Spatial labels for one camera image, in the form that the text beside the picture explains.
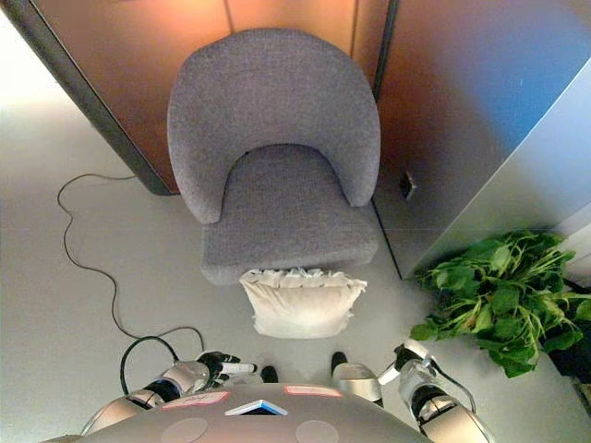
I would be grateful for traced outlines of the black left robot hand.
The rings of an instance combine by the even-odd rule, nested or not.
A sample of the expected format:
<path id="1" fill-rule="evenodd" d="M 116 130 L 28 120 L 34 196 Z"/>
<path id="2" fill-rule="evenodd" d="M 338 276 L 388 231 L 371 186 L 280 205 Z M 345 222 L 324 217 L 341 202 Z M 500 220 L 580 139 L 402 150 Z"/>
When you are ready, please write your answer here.
<path id="1" fill-rule="evenodd" d="M 258 369 L 256 364 L 243 363 L 239 357 L 220 351 L 204 352 L 197 361 L 209 370 L 207 388 L 219 388 L 230 377 L 254 374 Z"/>

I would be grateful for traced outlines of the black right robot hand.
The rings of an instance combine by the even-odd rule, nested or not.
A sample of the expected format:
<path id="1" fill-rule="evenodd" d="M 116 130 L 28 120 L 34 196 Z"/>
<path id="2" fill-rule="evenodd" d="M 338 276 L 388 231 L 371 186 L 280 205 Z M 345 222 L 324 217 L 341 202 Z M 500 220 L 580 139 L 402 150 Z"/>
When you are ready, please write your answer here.
<path id="1" fill-rule="evenodd" d="M 379 375 L 378 382 L 385 386 L 398 378 L 406 363 L 412 360 L 423 361 L 428 356 L 428 349 L 413 339 L 407 339 L 394 350 L 394 359 Z"/>

